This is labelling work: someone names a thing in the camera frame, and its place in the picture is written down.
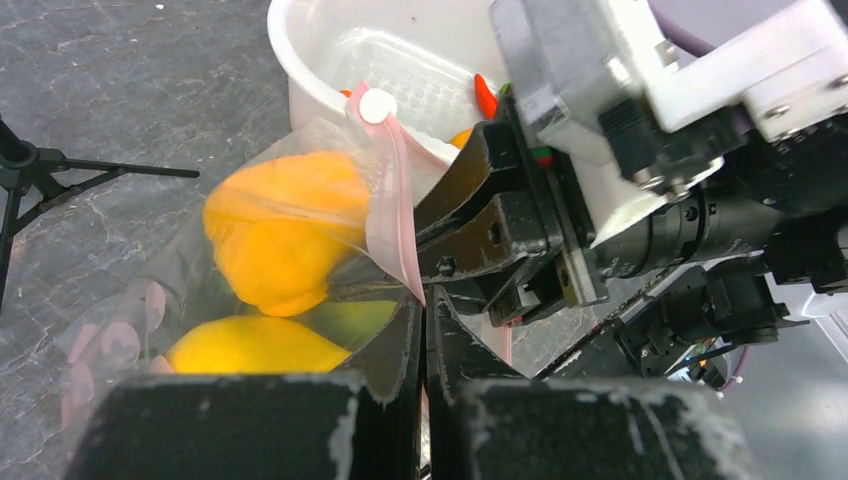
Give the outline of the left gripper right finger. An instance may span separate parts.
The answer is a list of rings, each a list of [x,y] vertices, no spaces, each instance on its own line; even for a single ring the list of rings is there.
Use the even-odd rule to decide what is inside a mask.
[[[426,391],[436,479],[752,479],[717,394],[637,378],[532,380],[427,290]]]

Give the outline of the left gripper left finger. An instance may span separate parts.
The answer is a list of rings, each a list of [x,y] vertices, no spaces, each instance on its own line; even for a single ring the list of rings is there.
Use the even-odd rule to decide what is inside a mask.
[[[93,414],[69,479],[415,479],[423,309],[413,297],[326,374],[137,377]]]

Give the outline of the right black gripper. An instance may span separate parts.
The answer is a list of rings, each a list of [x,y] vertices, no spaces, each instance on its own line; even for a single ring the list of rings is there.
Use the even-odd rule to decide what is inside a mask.
[[[526,134],[507,93],[415,207],[428,322],[488,313],[496,326],[526,325],[608,300],[573,162]]]

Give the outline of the red toy chili pepper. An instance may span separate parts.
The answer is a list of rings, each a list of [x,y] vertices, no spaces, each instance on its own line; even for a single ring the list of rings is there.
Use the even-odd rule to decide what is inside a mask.
[[[473,77],[474,94],[477,107],[484,120],[493,120],[498,109],[498,98],[489,89],[489,86],[479,73]]]

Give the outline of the white plastic basin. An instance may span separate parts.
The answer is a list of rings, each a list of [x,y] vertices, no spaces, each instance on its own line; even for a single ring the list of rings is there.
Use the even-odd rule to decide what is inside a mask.
[[[390,93],[403,128],[442,161],[450,140],[482,116],[473,78],[496,90],[507,74],[489,17],[474,0],[278,0],[267,35],[288,78],[289,119],[345,119],[344,91],[361,83]]]

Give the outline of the yellow toy mango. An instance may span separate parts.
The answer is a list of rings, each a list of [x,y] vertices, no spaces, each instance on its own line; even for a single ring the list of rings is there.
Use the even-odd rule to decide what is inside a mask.
[[[350,352],[290,319],[239,315],[205,322],[165,354],[180,374],[322,373]]]

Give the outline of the clear zip top bag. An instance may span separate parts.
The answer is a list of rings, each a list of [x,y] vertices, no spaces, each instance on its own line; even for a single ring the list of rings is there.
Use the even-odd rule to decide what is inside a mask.
[[[446,173],[361,84],[221,181],[126,289],[67,330],[61,432],[72,453],[114,386],[147,374],[327,372],[406,294],[424,296],[413,209]]]

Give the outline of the orange yellow bell pepper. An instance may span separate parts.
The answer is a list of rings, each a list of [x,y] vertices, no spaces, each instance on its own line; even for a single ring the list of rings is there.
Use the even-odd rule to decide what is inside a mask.
[[[207,197],[202,222],[236,296],[287,317],[327,297],[327,277],[365,236],[369,189],[353,160],[333,151],[243,168]]]

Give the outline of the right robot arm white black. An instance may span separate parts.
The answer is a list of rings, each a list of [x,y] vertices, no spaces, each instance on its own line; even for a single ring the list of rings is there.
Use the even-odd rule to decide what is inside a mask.
[[[668,376],[775,342],[793,321],[771,284],[847,289],[847,117],[772,143],[736,133],[722,112],[686,139],[728,164],[603,239],[590,198],[612,189],[581,182],[566,154],[530,148],[504,98],[415,208],[424,282],[462,313],[523,326],[606,302],[611,280],[650,277],[545,366],[545,379]]]

